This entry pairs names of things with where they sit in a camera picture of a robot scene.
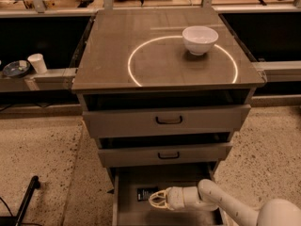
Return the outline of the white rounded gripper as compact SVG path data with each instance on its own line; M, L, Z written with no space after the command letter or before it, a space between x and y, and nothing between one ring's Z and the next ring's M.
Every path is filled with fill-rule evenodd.
M155 199L166 199L155 202ZM196 186L169 187L167 190L160 190L150 195L149 203L157 209L182 210L194 208L200 204L200 196Z

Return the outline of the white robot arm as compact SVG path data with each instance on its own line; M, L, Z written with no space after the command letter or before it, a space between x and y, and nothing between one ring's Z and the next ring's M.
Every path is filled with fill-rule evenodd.
M292 202L272 199L260 210L255 210L208 179L200 180L197 186L172 186L157 191L149 197L149 203L155 208L171 211L221 208L239 226L301 226L301 209Z

